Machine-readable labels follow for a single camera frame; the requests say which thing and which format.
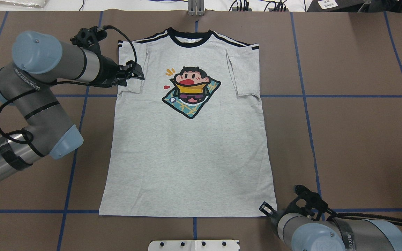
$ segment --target white metal plate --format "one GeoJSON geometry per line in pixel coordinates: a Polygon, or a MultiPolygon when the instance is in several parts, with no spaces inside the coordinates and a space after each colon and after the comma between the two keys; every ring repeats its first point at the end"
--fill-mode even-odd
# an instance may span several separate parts
{"type": "Polygon", "coordinates": [[[239,243],[238,240],[152,241],[148,251],[239,251],[239,243]]]}

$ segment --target cartoon hair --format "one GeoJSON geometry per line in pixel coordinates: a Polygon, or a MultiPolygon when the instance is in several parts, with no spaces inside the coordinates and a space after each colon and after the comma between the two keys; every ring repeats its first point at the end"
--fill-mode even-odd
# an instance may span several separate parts
{"type": "Polygon", "coordinates": [[[200,73],[200,75],[201,75],[201,78],[205,78],[205,77],[208,77],[207,76],[207,73],[205,72],[205,71],[203,71],[203,70],[201,70],[200,69],[200,67],[182,67],[182,70],[181,70],[181,72],[179,73],[179,75],[182,75],[185,71],[187,71],[187,72],[189,72],[189,71],[192,71],[192,72],[195,72],[195,71],[197,71],[197,72],[199,72],[200,73]]]}

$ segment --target black collar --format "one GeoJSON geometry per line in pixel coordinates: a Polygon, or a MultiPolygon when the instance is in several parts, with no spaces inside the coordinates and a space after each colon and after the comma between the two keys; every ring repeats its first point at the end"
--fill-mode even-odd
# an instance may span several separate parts
{"type": "Polygon", "coordinates": [[[214,32],[209,30],[208,32],[196,32],[196,33],[189,33],[189,32],[179,32],[177,30],[174,30],[172,27],[167,29],[167,34],[169,34],[169,37],[174,41],[175,44],[185,47],[185,48],[192,48],[196,46],[200,46],[203,43],[205,43],[211,35],[214,32]],[[183,43],[179,41],[176,37],[179,38],[201,38],[200,41],[194,42],[194,43],[183,43]]]}

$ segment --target white floor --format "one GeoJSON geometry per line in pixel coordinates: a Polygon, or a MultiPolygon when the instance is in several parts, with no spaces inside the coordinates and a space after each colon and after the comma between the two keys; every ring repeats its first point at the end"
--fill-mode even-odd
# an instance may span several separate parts
{"type": "MultiPolygon", "coordinates": [[[[0,0],[0,10],[18,11],[77,11],[83,0],[46,0],[43,8],[15,6],[12,3],[1,2],[44,2],[45,0],[0,0]]],[[[312,0],[305,0],[306,8],[312,0]]],[[[204,8],[216,11],[227,11],[233,0],[204,0],[204,8]]],[[[252,11],[263,11],[267,2],[262,0],[249,0],[252,11]]],[[[289,11],[304,12],[303,0],[286,0],[285,5],[289,11]]],[[[187,10],[188,3],[183,0],[84,0],[83,11],[101,11],[111,8],[120,10],[187,10]]]]}

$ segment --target red mouth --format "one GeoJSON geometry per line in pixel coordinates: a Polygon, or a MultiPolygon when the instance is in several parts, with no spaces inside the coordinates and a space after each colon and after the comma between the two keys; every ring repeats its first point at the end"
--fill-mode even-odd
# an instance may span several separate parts
{"type": "Polygon", "coordinates": [[[195,82],[191,79],[184,79],[183,81],[179,81],[180,84],[184,84],[184,85],[192,85],[195,82]]]}

